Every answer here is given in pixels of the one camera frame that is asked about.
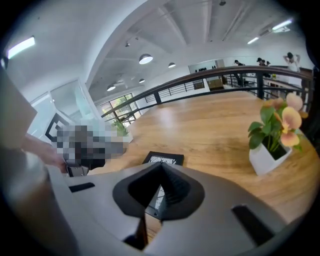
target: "ceiling light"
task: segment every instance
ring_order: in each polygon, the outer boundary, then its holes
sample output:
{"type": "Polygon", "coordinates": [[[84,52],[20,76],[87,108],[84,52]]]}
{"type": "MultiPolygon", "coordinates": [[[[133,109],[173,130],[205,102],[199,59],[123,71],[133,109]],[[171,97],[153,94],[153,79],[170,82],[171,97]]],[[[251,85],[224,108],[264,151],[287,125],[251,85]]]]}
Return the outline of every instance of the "ceiling light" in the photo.
{"type": "Polygon", "coordinates": [[[1,66],[6,70],[8,68],[9,59],[4,56],[3,58],[1,58],[0,62],[1,66]]]}
{"type": "Polygon", "coordinates": [[[175,65],[176,65],[175,63],[170,62],[170,63],[169,63],[169,68],[173,68],[175,65]]]}
{"type": "Polygon", "coordinates": [[[114,88],[116,88],[113,84],[108,86],[107,91],[110,92],[112,91],[114,88]]]}
{"type": "Polygon", "coordinates": [[[248,45],[252,44],[253,42],[257,41],[259,39],[259,37],[255,37],[254,39],[252,39],[251,41],[248,42],[248,45]]]}
{"type": "Polygon", "coordinates": [[[292,20],[291,20],[291,19],[288,19],[288,20],[286,20],[286,21],[284,21],[284,22],[282,22],[282,23],[274,26],[274,27],[272,28],[272,30],[280,29],[280,28],[282,28],[282,27],[284,27],[284,26],[286,26],[286,25],[289,25],[289,24],[291,24],[291,23],[292,23],[292,20]]]}
{"type": "Polygon", "coordinates": [[[30,46],[33,46],[35,44],[35,38],[32,36],[29,39],[17,44],[16,46],[12,47],[8,51],[8,59],[11,59],[16,54],[20,53],[24,49],[29,48],[30,46]]]}
{"type": "Polygon", "coordinates": [[[142,54],[139,58],[139,64],[147,64],[152,61],[154,58],[150,54],[142,54]]]}

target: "pixelated blurred area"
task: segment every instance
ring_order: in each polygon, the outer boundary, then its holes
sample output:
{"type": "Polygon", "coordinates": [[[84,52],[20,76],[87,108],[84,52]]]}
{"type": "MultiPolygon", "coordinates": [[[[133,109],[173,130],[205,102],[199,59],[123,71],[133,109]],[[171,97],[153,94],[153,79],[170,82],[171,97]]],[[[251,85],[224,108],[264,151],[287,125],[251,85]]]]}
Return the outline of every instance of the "pixelated blurred area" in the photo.
{"type": "Polygon", "coordinates": [[[114,127],[97,120],[59,127],[53,144],[65,161],[87,167],[104,165],[125,153],[128,146],[114,127]]]}

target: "white flower pot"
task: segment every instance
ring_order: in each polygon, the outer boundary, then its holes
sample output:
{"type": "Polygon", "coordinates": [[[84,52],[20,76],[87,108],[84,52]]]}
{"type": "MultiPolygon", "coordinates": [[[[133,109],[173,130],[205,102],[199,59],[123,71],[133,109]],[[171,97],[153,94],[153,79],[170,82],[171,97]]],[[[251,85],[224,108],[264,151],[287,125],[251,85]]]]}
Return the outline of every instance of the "white flower pot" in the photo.
{"type": "Polygon", "coordinates": [[[283,146],[282,144],[280,145],[284,148],[286,154],[277,160],[272,157],[272,155],[262,143],[257,148],[250,149],[249,160],[257,175],[264,175],[272,171],[290,155],[290,153],[292,152],[292,148],[283,146]]]}
{"type": "Polygon", "coordinates": [[[132,136],[131,131],[129,131],[126,136],[123,136],[123,142],[126,142],[126,143],[132,142],[133,139],[134,137],[132,136]]]}

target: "orchid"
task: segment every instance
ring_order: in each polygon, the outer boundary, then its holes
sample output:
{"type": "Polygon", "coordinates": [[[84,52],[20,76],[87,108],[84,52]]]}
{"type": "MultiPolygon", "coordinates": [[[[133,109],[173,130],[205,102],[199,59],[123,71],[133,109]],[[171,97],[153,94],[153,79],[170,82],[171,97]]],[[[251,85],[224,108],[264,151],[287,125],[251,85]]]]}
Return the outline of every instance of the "orchid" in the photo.
{"type": "Polygon", "coordinates": [[[288,93],[286,99],[269,99],[263,102],[260,110],[261,122],[253,122],[249,129],[249,147],[257,148],[261,143],[270,153],[275,152],[280,142],[285,147],[301,150],[300,137],[297,134],[302,118],[308,114],[301,111],[302,99],[294,93],[288,93]]]}
{"type": "Polygon", "coordinates": [[[293,92],[288,93],[288,95],[285,98],[285,101],[282,98],[276,98],[276,99],[268,99],[263,102],[264,107],[267,107],[267,108],[274,107],[275,110],[279,110],[280,108],[283,108],[286,106],[293,107],[296,111],[298,111],[298,113],[302,118],[307,118],[308,113],[301,111],[303,105],[304,103],[302,99],[299,96],[295,95],[293,92]]]}
{"type": "Polygon", "coordinates": [[[282,120],[276,112],[274,114],[282,125],[282,133],[280,135],[281,143],[286,147],[298,145],[300,143],[299,137],[292,132],[292,130],[296,130],[301,126],[302,119],[300,114],[291,106],[287,106],[282,111],[282,120]]]}

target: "picture frame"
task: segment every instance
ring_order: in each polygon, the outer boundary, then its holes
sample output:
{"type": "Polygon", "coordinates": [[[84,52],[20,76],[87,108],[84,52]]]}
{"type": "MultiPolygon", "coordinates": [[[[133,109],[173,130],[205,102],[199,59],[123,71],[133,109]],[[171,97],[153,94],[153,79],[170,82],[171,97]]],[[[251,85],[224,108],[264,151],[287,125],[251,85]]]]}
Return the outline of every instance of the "picture frame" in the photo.
{"type": "Polygon", "coordinates": [[[184,163],[184,159],[185,159],[185,156],[183,154],[170,154],[170,153],[150,151],[142,164],[163,161],[163,163],[182,166],[184,163]]]}

